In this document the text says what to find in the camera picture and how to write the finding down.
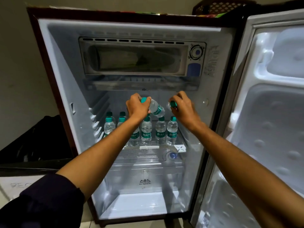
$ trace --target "vegetable crisper drawer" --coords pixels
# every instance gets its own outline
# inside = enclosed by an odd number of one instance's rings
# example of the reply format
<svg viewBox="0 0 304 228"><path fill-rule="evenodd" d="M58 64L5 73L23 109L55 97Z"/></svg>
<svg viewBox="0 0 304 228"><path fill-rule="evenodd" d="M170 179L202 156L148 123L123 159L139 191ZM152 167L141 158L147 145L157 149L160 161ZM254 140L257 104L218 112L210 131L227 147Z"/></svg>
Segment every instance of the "vegetable crisper drawer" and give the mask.
<svg viewBox="0 0 304 228"><path fill-rule="evenodd" d="M172 191L180 188L182 176L183 161L174 146L130 147L120 152L105 182L111 194Z"/></svg>

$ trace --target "freezer door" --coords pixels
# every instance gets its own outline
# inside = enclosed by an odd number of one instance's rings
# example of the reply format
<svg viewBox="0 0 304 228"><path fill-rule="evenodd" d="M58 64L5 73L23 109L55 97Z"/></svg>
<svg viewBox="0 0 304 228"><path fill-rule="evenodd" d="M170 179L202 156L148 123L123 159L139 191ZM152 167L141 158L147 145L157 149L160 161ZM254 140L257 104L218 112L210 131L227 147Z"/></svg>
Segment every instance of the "freezer door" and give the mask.
<svg viewBox="0 0 304 228"><path fill-rule="evenodd" d="M250 16L217 133L304 196L304 9ZM193 227L259 227L211 157Z"/></svg>

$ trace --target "human arm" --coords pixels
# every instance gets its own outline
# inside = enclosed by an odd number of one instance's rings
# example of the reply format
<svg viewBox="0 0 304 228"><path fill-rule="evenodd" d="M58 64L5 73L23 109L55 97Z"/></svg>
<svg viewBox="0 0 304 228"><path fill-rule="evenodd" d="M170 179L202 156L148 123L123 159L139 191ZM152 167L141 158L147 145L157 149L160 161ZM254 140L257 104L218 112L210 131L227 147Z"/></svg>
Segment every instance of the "human arm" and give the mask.
<svg viewBox="0 0 304 228"><path fill-rule="evenodd" d="M304 199L276 175L201 122L185 92L173 114L203 144L261 227L304 227Z"/></svg>
<svg viewBox="0 0 304 228"><path fill-rule="evenodd" d="M144 103L140 99L139 94L132 95L126 102L129 119L57 172L80 188L86 200L100 185L132 133L147 116L151 98L148 97Z"/></svg>

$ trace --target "temperature control dial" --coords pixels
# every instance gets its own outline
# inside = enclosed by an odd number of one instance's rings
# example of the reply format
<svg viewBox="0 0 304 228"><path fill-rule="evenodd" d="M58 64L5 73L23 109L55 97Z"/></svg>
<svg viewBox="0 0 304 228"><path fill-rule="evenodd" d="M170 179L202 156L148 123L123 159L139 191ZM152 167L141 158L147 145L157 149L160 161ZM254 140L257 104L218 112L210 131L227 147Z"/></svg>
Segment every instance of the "temperature control dial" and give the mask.
<svg viewBox="0 0 304 228"><path fill-rule="evenodd" d="M189 55L193 60L198 60L203 55L203 48L200 45L194 45L190 49Z"/></svg>

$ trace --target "navy blue shirt sleeve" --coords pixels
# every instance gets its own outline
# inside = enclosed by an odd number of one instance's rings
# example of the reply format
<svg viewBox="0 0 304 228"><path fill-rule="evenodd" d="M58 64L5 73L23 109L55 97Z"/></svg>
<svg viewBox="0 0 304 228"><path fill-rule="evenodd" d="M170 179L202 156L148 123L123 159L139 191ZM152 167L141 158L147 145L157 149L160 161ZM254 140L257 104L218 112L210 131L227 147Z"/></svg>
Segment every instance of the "navy blue shirt sleeve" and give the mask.
<svg viewBox="0 0 304 228"><path fill-rule="evenodd" d="M48 174L0 210L0 228L79 228L84 201L66 177Z"/></svg>

